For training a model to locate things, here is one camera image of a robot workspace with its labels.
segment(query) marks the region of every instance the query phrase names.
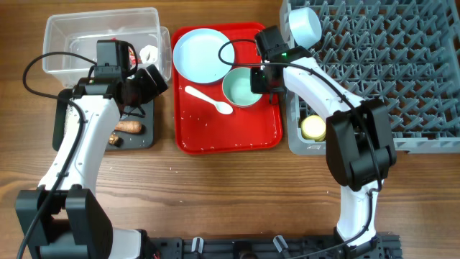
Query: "spoon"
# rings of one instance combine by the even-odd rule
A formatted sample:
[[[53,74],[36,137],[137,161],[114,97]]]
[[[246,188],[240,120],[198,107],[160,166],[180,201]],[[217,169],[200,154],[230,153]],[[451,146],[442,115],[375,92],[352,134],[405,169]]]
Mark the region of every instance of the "spoon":
[[[193,95],[196,98],[199,98],[203,101],[207,101],[210,104],[213,104],[217,111],[222,114],[231,114],[233,112],[233,108],[231,108],[230,104],[224,103],[223,101],[214,101],[213,99],[209,98],[209,96],[201,93],[197,89],[193,88],[192,86],[186,86],[185,92]]]

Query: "dish rack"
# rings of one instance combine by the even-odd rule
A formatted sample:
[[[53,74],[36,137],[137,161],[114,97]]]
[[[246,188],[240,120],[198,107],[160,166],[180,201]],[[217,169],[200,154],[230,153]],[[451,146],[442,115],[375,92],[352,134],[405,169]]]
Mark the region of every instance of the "dish rack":
[[[385,102],[397,150],[460,153],[460,21],[454,0],[284,0],[284,40],[291,10],[310,7],[323,30],[309,51],[334,80],[366,99]],[[315,112],[286,96],[287,134],[298,155],[324,155],[325,142],[302,137]]]

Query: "light blue bowl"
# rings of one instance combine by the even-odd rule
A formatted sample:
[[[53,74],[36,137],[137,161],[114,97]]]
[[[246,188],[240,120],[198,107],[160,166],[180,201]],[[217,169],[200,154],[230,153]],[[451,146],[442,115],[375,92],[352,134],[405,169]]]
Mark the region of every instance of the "light blue bowl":
[[[235,68],[228,72],[222,82],[222,91],[234,106],[249,107],[262,98],[251,92],[251,68]]]

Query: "white cup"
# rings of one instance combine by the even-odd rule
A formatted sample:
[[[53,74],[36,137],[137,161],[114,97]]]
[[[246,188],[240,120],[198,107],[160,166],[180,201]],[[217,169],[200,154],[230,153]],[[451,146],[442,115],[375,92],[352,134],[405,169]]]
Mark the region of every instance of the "white cup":
[[[321,23],[315,11],[308,7],[289,13],[289,27],[294,40],[305,49],[321,40]]]

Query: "wooden surface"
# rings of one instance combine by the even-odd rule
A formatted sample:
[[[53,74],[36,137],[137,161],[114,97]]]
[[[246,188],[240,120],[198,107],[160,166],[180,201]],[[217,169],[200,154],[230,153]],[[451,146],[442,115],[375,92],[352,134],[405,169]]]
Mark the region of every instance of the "wooden surface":
[[[21,75],[42,53],[52,14],[154,6],[171,35],[196,24],[278,24],[279,1],[21,1],[0,4],[0,258],[13,258],[23,234],[14,201],[34,188],[56,152],[55,102],[27,93]],[[58,93],[41,63],[31,87]],[[339,185],[323,156],[296,156],[287,136],[271,150],[192,157],[175,145],[173,92],[156,103],[157,144],[106,153],[97,198],[115,227],[151,237],[273,237],[331,234],[340,213]],[[379,196],[376,228],[401,236],[405,258],[458,258],[460,155],[398,154]]]

